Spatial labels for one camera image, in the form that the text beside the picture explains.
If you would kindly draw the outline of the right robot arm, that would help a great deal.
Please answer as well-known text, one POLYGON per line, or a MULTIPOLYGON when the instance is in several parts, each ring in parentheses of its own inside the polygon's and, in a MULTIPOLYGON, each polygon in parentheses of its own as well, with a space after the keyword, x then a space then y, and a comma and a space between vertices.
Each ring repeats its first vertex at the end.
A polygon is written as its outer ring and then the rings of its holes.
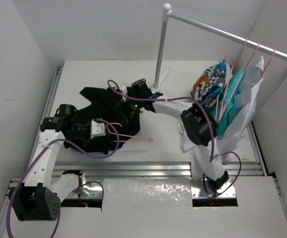
POLYGON ((191 97, 169 98, 151 90, 145 79, 137 80, 125 89, 117 84, 114 92, 133 110, 144 108, 179 119, 186 136, 197 148, 195 158, 207 178, 208 188, 213 197, 221 195, 219 190, 229 180, 229 175, 215 151, 217 122, 202 102, 191 97))

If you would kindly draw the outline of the black shirt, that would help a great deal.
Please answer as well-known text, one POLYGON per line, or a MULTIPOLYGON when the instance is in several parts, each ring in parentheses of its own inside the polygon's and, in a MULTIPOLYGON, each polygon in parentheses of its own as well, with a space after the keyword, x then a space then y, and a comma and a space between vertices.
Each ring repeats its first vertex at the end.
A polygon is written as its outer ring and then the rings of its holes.
MULTIPOLYGON (((107 122, 117 122, 117 103, 122 99, 121 96, 115 94, 110 88, 94 88, 85 87, 80 94, 90 101, 90 105, 75 112, 75 114, 67 122, 66 131, 63 133, 65 138, 69 140, 69 129, 72 123, 78 121, 91 121, 92 119, 103 119, 107 122)), ((120 123, 123 127, 115 125, 118 134, 136 135, 140 131, 140 114, 136 114, 128 123, 120 123)), ((115 135, 105 135, 95 137, 86 143, 80 141, 73 142, 87 153, 101 152, 105 155, 109 151, 113 151, 117 144, 115 135)))

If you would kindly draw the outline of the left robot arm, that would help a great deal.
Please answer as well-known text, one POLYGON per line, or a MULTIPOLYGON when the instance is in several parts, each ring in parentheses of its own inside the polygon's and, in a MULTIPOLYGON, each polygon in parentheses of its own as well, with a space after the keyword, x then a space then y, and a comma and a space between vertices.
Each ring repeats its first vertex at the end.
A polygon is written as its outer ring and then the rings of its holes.
POLYGON ((54 221, 61 203, 79 186, 80 171, 68 170, 52 182, 55 162, 64 143, 81 147, 92 136, 92 120, 78 119, 72 105, 62 104, 53 117, 40 125, 34 158, 9 198, 19 221, 54 221))

